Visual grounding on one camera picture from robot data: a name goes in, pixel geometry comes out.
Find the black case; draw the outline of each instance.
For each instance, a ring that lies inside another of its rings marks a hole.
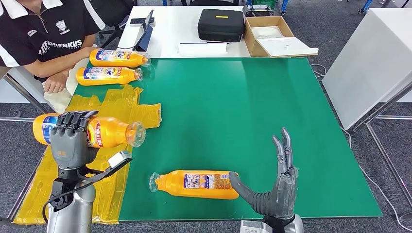
[[[239,42],[244,32],[243,12],[204,9],[197,30],[202,40]]]

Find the white cable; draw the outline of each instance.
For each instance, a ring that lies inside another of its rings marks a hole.
[[[410,214],[410,212],[407,212],[406,214],[402,214],[402,216],[399,217],[399,220],[402,219],[403,216]]]
[[[395,207],[392,205],[392,203],[391,203],[391,202],[389,201],[389,199],[386,197],[385,193],[383,193],[383,191],[382,191],[382,189],[379,187],[379,185],[378,185],[377,183],[375,183],[375,182],[368,176],[368,174],[366,174],[366,172],[363,170],[363,168],[362,168],[360,165],[359,165],[359,168],[362,170],[362,172],[364,173],[364,175],[366,176],[366,178],[368,178],[368,180],[369,180],[370,182],[372,182],[376,187],[378,187],[378,189],[379,189],[379,191],[382,193],[383,197],[386,199],[386,201],[387,201],[387,202],[389,203],[389,205],[392,207],[392,209],[393,209],[394,212],[395,212],[396,221],[398,222],[398,224],[399,224],[403,229],[412,232],[411,229],[405,227],[404,225],[402,225],[402,223],[400,223],[400,221],[399,221],[400,218],[398,217],[398,213],[396,212]]]
[[[312,71],[313,71],[313,73],[315,73],[317,75],[324,75],[324,74],[319,73],[318,71],[315,71],[315,70],[312,70]]]
[[[343,132],[345,132],[348,136],[349,136],[349,148],[351,148],[352,149],[352,138],[351,138],[351,136],[350,136],[350,133],[348,133],[346,130],[344,130],[342,127],[341,127],[341,130],[343,131]]]
[[[323,65],[314,63],[314,64],[311,64],[310,66],[311,66],[311,67],[322,67],[323,70],[325,71],[325,74],[326,74],[326,67],[324,67]]]

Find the yellow plastic sheet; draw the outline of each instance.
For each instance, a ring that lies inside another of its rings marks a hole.
[[[97,116],[116,117],[128,123],[140,121],[146,129],[159,127],[161,105],[139,105],[139,95],[142,91],[143,89],[133,89],[130,85],[125,85],[123,89],[109,89],[103,103],[100,103],[96,96],[86,98],[75,95],[66,111],[99,110]],[[115,148],[101,148],[97,152],[96,159],[87,166],[91,169],[105,170],[109,167],[107,160],[120,150],[131,152],[132,147],[123,144]],[[96,199],[93,204],[93,222],[118,223],[128,171],[129,165],[126,165],[114,175],[94,184]],[[53,160],[50,147],[47,147],[14,223],[27,225],[45,223],[41,210],[43,204],[49,199],[53,180],[56,177],[57,164]]]

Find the white cloth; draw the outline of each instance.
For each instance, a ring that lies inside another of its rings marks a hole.
[[[65,109],[70,103],[71,97],[74,94],[74,91],[76,90],[77,87],[77,79],[76,79],[76,72],[80,67],[85,67],[87,66],[89,62],[88,58],[85,58],[81,61],[79,61],[73,69],[69,70],[69,76],[67,77],[66,81],[66,88],[63,89],[63,91],[58,92],[58,93],[47,93],[45,92],[43,94],[44,99],[47,100],[51,107],[57,112],[57,113],[64,113]]]

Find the plastic bottle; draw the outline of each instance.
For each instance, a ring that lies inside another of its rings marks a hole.
[[[59,114],[43,114],[33,121],[33,133],[36,140],[42,144],[50,144],[50,132],[56,125]],[[117,118],[94,116],[87,126],[87,140],[90,147],[111,148],[128,143],[139,147],[146,137],[146,131],[140,122],[123,123]]]
[[[150,65],[150,56],[140,55],[134,51],[93,50],[90,62],[95,67],[138,67]]]
[[[77,82],[83,86],[128,84],[143,80],[143,72],[126,67],[81,67],[76,73]]]
[[[176,170],[166,175],[153,173],[149,179],[152,192],[162,190],[174,196],[236,199],[239,194],[229,181],[228,171]]]

